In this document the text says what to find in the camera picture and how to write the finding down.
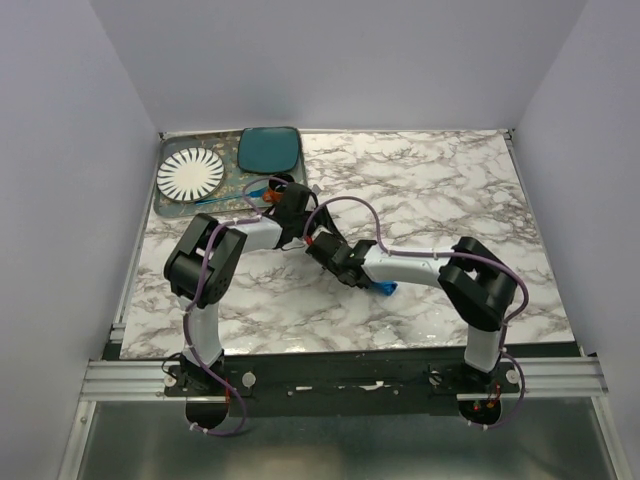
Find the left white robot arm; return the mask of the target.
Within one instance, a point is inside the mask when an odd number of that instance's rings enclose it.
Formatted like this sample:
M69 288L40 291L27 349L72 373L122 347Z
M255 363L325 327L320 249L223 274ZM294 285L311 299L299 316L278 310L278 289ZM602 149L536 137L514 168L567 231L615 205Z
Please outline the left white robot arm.
M197 214L165 263L164 277L184 308L183 357L193 364L187 382L201 395L214 393L221 384L230 387L215 365L223 354L218 316L239 260L301 241L306 221L319 205L317 193L298 183L277 193L279 199L252 218L223 222Z

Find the blue cloth napkin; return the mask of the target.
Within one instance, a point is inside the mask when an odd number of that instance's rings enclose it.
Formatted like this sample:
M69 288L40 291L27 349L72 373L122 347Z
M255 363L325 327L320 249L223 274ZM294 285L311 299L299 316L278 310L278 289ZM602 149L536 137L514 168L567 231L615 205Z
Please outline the blue cloth napkin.
M394 281L375 282L372 287L382 295L391 296L396 291L398 284Z

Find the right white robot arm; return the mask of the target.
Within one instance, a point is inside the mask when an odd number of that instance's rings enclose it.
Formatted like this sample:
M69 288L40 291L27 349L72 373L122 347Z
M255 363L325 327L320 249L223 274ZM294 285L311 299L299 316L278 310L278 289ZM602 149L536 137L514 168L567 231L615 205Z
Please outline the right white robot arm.
M398 283L441 289L467 324L460 379L480 392L496 380L509 322L507 310L524 283L482 243L461 238L450 250L386 250L374 240L351 247L326 229L306 238L306 253L340 283L392 294Z

